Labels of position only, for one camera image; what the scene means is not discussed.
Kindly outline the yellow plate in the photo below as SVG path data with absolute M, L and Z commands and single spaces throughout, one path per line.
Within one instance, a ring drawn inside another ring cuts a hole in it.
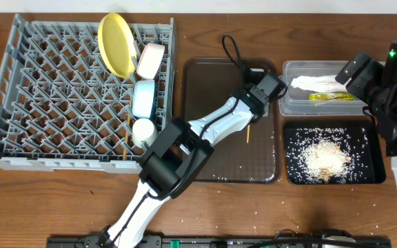
M 98 43 L 101 58 L 111 73 L 124 79 L 134 73 L 132 59 L 137 58 L 134 36 L 121 15 L 112 12 L 102 18 Z

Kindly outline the rice and food scraps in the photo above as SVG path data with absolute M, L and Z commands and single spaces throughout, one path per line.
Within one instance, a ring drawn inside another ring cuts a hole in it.
M 369 135 L 362 127 L 300 127 L 285 131 L 289 180 L 296 185 L 375 181 Z

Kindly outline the green snack wrapper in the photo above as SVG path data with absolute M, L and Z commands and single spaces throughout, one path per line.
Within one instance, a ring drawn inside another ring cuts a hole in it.
M 332 93 L 315 93 L 309 95 L 311 101 L 353 101 L 354 97 L 351 94 L 344 92 Z

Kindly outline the pink white bowl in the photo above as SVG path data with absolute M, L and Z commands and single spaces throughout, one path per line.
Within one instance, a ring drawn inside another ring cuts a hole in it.
M 148 43 L 145 45 L 136 73 L 143 79 L 153 79 L 159 70 L 163 59 L 165 47 L 156 43 Z

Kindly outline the white napkin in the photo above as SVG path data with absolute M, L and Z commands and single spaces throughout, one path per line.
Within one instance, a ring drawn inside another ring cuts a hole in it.
M 335 93 L 346 92 L 345 85 L 336 81 L 335 75 L 327 76 L 298 76 L 290 83 L 293 88 L 317 92 L 317 93 Z

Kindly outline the wooden chopstick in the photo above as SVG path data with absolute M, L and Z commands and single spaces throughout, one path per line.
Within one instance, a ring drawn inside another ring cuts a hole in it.
M 127 125 L 130 125 L 130 121 L 131 121 L 131 113 L 132 113 L 132 99 L 130 98 L 130 102 L 129 102 L 129 109 L 130 111 L 127 111 Z M 128 130 L 125 130 L 125 144 L 128 144 L 128 140 L 129 140 L 129 132 Z M 128 151 L 124 148 L 123 150 L 123 161 L 126 161 L 126 155 L 127 155 Z
M 246 137 L 246 143 L 250 142 L 250 125 L 247 126 L 247 137 Z

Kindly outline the light blue bowl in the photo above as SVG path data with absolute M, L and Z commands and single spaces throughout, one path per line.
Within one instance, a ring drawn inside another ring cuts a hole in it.
M 153 113 L 155 81 L 138 81 L 134 86 L 132 99 L 132 114 L 136 118 L 150 118 Z

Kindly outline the white cup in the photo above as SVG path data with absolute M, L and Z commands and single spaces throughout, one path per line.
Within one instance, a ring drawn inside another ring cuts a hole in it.
M 134 122 L 132 126 L 132 140 L 137 147 L 143 148 L 144 143 L 150 146 L 156 140 L 157 136 L 156 126 L 150 119 L 140 118 Z

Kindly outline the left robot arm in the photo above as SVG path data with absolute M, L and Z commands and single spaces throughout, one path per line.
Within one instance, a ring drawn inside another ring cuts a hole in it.
M 146 149 L 136 193 L 119 220 L 100 234 L 97 247 L 135 247 L 161 205 L 182 194 L 224 138 L 257 122 L 265 106 L 287 92 L 268 72 L 258 84 L 233 92 L 217 110 L 185 122 L 175 118 Z

